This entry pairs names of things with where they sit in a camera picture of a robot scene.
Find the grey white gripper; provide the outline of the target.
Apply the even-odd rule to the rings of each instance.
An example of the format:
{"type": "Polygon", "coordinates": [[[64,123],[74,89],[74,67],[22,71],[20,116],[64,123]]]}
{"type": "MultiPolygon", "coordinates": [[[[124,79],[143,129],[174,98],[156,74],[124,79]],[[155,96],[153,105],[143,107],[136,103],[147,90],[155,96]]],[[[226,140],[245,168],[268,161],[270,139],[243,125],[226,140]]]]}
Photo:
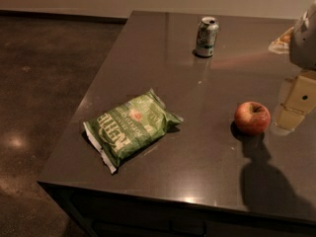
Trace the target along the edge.
{"type": "Polygon", "coordinates": [[[284,131],[294,131],[316,108],[316,1],[294,25],[289,58],[291,63],[310,70],[301,70],[281,85],[274,126],[284,131]]]}

